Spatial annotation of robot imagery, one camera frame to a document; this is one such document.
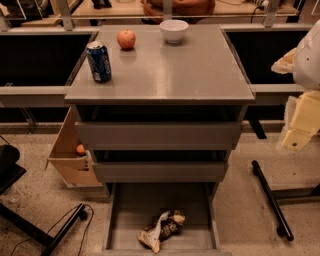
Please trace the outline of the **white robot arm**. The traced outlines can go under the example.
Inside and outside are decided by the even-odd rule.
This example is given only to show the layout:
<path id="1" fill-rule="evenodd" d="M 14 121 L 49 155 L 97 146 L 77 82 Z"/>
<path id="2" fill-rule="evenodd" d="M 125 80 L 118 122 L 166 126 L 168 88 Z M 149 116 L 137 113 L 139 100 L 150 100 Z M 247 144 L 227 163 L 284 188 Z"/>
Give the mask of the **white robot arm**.
<path id="1" fill-rule="evenodd" d="M 320 130 L 320 21 L 271 70 L 291 73 L 294 82 L 304 88 L 298 98 L 290 96 L 286 103 L 285 126 L 279 140 L 282 148 L 300 150 Z"/>

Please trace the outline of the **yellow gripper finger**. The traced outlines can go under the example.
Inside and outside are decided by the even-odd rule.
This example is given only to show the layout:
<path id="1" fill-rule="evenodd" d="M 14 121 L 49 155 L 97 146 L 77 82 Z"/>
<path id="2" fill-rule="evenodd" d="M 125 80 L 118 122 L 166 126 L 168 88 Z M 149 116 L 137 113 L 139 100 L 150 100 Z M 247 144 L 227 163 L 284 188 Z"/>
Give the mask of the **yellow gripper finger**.
<path id="1" fill-rule="evenodd" d="M 305 147 L 320 130 L 320 92 L 309 90 L 299 97 L 290 96 L 285 106 L 284 122 L 280 147 L 291 151 Z"/>
<path id="2" fill-rule="evenodd" d="M 287 52 L 271 66 L 271 70 L 278 74 L 292 73 L 295 53 L 295 48 Z"/>

